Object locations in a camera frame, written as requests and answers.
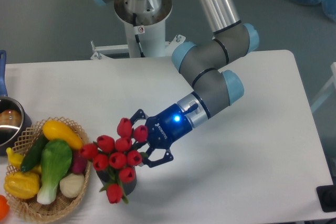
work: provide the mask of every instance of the blue handle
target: blue handle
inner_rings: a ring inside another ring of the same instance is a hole
[[[6,69],[6,51],[0,50],[0,97],[7,97],[7,89],[5,84]]]

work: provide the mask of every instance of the tulip bouquet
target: tulip bouquet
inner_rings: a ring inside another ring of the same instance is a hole
[[[138,152],[139,143],[143,145],[148,136],[146,126],[140,125],[133,129],[131,121],[122,118],[117,134],[120,136],[117,140],[107,135],[99,136],[96,142],[84,145],[79,151],[81,156],[92,162],[97,172],[108,174],[109,181],[100,191],[106,190],[111,204],[119,203],[121,199],[128,203],[124,185],[134,181],[134,167],[147,157],[145,152]]]

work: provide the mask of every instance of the cucumber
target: cucumber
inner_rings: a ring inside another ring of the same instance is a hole
[[[43,134],[38,137],[22,160],[20,166],[21,172],[26,173],[40,163],[42,151],[48,142],[49,140]]]

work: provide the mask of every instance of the yellow squash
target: yellow squash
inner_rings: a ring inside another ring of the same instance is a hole
[[[8,147],[6,149],[8,162],[13,165],[16,169],[20,170],[20,165],[23,160],[23,155],[13,152],[12,148]],[[31,172],[41,174],[41,166],[36,165]]]
[[[83,146],[80,137],[63,122],[55,120],[48,121],[43,125],[42,131],[49,141],[63,139],[68,143],[70,148],[75,151],[78,151]]]
[[[10,173],[5,177],[4,189],[20,199],[33,198],[40,189],[39,176],[31,172]]]

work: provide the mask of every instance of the red tulip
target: red tulip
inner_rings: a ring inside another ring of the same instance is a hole
[[[131,137],[132,123],[128,118],[122,118],[117,127],[117,133],[121,137]]]
[[[132,140],[129,137],[117,139],[115,147],[118,152],[126,152],[132,147]]]
[[[98,147],[105,153],[110,153],[114,150],[114,139],[110,136],[98,136],[97,144]]]
[[[126,167],[119,172],[119,178],[123,183],[131,182],[135,179],[135,171],[131,167]]]
[[[122,188],[117,184],[112,184],[107,188],[106,195],[111,204],[119,203],[123,196]]]
[[[142,156],[141,154],[136,151],[130,151],[127,154],[127,164],[129,166],[135,166],[135,165],[139,165],[142,162]]]
[[[79,150],[79,154],[86,159],[93,159],[98,154],[98,147],[95,144],[85,144]]]
[[[127,158],[120,152],[112,153],[109,158],[109,164],[114,169],[121,169],[127,164]]]
[[[146,139],[148,137],[147,127],[145,125],[138,126],[133,132],[133,137],[139,143],[142,143],[142,142],[146,141]]]
[[[92,161],[95,170],[105,170],[109,165],[109,158],[105,154],[98,154]]]

